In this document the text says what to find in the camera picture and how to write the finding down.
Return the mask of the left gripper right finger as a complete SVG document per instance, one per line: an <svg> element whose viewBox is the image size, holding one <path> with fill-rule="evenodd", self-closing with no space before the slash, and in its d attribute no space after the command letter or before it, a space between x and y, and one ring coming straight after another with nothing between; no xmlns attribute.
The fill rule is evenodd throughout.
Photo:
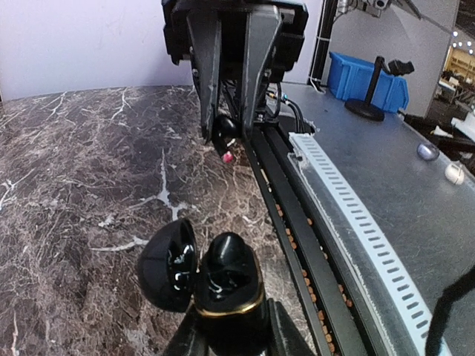
<svg viewBox="0 0 475 356"><path fill-rule="evenodd" d="M269 324L269 355L314 355L281 302L269 301Z"/></svg>

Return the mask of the black charging case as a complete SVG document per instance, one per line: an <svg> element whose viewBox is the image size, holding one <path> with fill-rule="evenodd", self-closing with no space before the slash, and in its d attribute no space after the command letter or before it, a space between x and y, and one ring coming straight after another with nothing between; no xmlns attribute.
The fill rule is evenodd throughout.
<svg viewBox="0 0 475 356"><path fill-rule="evenodd" d="M137 261L143 296L185 317L164 355L264 355L270 322L258 258L233 232L218 234L199 255L192 224L163 226Z"/></svg>

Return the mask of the black earbud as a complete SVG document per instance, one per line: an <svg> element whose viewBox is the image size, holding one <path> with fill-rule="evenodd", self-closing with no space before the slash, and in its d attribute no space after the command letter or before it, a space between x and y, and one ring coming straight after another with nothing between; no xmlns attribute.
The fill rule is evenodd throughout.
<svg viewBox="0 0 475 356"><path fill-rule="evenodd" d="M212 144L224 163L229 163L234 159L234 155L229 150L227 140L237 138L239 132L240 127L238 123L230 116L219 114L214 119Z"/></svg>
<svg viewBox="0 0 475 356"><path fill-rule="evenodd" d="M255 305L262 294L263 278L254 250L236 233L217 235L197 275L198 308L212 314L237 313Z"/></svg>

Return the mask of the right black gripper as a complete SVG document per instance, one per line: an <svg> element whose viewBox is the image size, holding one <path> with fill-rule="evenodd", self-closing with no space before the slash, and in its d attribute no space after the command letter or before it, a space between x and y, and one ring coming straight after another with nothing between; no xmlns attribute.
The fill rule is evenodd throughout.
<svg viewBox="0 0 475 356"><path fill-rule="evenodd" d="M223 79L240 79L241 138L249 140L264 72L271 70L270 81L281 82L298 61L307 6L301 1L163 1L162 7L171 62L192 58L197 71L204 142L212 139L218 112L220 60Z"/></svg>

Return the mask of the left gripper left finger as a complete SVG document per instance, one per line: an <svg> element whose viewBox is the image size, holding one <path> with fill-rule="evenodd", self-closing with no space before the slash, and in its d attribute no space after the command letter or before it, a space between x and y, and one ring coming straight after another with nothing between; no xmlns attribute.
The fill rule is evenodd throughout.
<svg viewBox="0 0 475 356"><path fill-rule="evenodd" d="M188 310L165 349L165 356L208 356L209 343L198 327L198 313Z"/></svg>

